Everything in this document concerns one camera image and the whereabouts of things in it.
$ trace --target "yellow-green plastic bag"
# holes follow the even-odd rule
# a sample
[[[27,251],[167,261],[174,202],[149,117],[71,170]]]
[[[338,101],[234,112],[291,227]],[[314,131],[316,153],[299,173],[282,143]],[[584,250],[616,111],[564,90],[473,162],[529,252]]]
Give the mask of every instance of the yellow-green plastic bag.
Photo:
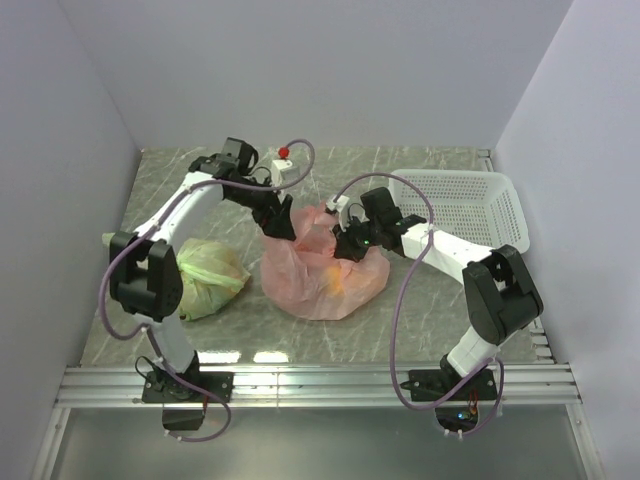
[[[112,233],[102,236],[109,245]],[[184,291],[178,306],[183,320],[211,315],[235,297],[251,276],[230,247],[190,238],[176,257]]]

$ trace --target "gray wall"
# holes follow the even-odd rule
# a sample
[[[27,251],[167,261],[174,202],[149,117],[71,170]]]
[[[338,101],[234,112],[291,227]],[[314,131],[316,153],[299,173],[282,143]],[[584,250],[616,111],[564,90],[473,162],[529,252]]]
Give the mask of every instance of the gray wall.
[[[609,478],[640,472],[640,3],[576,0],[497,147]]]
[[[57,3],[0,2],[0,477],[28,476],[79,359],[138,151]]]
[[[60,0],[141,146],[495,146],[570,0]]]

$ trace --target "white basket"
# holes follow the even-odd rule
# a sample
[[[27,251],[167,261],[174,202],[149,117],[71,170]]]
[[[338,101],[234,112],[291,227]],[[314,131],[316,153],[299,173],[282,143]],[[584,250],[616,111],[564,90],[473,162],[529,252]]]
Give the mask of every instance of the white basket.
[[[501,173],[455,170],[396,170],[424,192],[435,211],[435,226],[447,233],[489,247],[509,244],[529,249],[529,230],[518,194]],[[418,195],[397,180],[389,190],[403,215],[428,218]]]

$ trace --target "crumpled plastic bag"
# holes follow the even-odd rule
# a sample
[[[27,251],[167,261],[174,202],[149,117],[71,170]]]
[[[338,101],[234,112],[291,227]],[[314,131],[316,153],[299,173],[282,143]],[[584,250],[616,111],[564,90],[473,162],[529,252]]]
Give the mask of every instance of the crumpled plastic bag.
[[[336,218],[324,205],[291,213],[296,241],[263,236],[262,290],[282,310],[308,320],[340,320],[387,284],[389,260],[371,247],[360,262],[333,258]]]
[[[109,245],[113,234],[102,236]],[[230,247],[210,240],[190,238],[176,257],[183,293],[178,315],[191,321],[211,315],[235,297],[251,276]]]

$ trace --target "pink plastic bag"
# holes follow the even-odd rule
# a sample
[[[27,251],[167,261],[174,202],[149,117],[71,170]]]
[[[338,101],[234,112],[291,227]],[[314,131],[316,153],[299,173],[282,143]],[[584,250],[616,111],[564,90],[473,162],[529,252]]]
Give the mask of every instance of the pink plastic bag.
[[[308,320],[340,320],[384,289],[389,260],[377,247],[358,263],[333,258],[337,220],[324,205],[293,211],[291,222],[295,242],[263,237],[262,290],[278,307]]]

